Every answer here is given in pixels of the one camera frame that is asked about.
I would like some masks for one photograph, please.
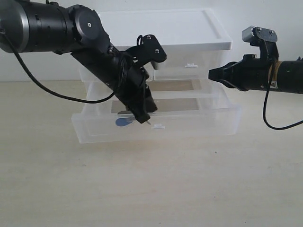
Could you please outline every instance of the light wooden table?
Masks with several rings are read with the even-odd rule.
[[[84,97],[80,82],[45,84]],[[81,145],[82,104],[1,83],[0,226],[301,227],[303,126],[272,131],[263,92],[228,95],[243,105],[235,136]],[[300,120],[302,100],[271,95],[269,121]]]

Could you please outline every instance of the white wall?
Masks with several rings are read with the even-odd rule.
[[[274,29],[282,60],[303,56],[303,5],[299,0],[59,0],[62,6],[83,4],[96,11],[182,9],[211,7],[232,37],[231,61],[239,61],[245,53],[258,53],[257,48],[243,43],[241,32],[250,25]],[[77,62],[68,54],[26,53],[22,55],[34,75],[40,80],[78,79]],[[0,81],[27,80],[14,56],[0,51]]]

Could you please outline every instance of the blue sticker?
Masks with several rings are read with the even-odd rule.
[[[116,125],[119,127],[125,127],[131,123],[133,123],[135,120],[134,117],[127,117],[127,118],[118,118],[116,120]]]

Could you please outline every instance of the plastic storage drawers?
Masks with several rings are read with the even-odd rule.
[[[160,70],[146,69],[158,111],[149,123],[139,124],[117,98],[86,104],[72,116],[80,143],[153,140],[235,134],[241,108],[230,103],[221,84],[207,79],[208,71],[222,64],[232,42],[207,9],[104,12],[100,17],[112,43],[125,50],[137,36],[154,34],[168,55]],[[80,67],[87,99],[111,91]]]

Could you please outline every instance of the table surface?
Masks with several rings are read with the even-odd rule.
[[[85,97],[78,81],[45,84]],[[81,145],[71,115],[82,104],[0,83],[0,225],[302,226],[303,126],[272,131],[264,92],[227,93],[243,106],[237,135]],[[271,123],[302,116],[300,95],[271,94]]]

